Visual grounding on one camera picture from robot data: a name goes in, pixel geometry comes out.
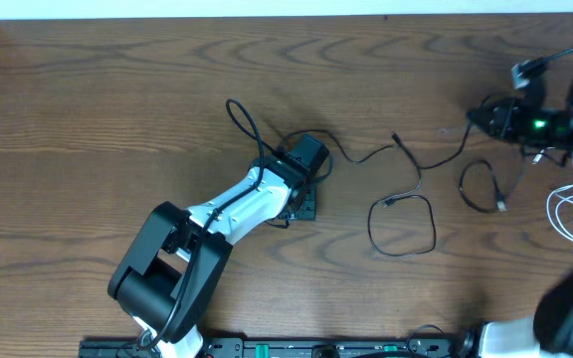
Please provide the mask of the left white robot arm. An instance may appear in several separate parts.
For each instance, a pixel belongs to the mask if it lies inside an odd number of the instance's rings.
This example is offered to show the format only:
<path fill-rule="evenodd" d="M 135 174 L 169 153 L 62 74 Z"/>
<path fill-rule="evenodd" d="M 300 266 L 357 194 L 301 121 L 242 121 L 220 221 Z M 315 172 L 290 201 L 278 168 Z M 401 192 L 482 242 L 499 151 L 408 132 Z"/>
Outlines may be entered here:
<path fill-rule="evenodd" d="M 234 245 L 304 201 L 329 151 L 311 135 L 291 150 L 260 153 L 246 176 L 203 204 L 158 205 L 109 280 L 108 295 L 143 329 L 123 353 L 195 357 L 197 324 Z"/>

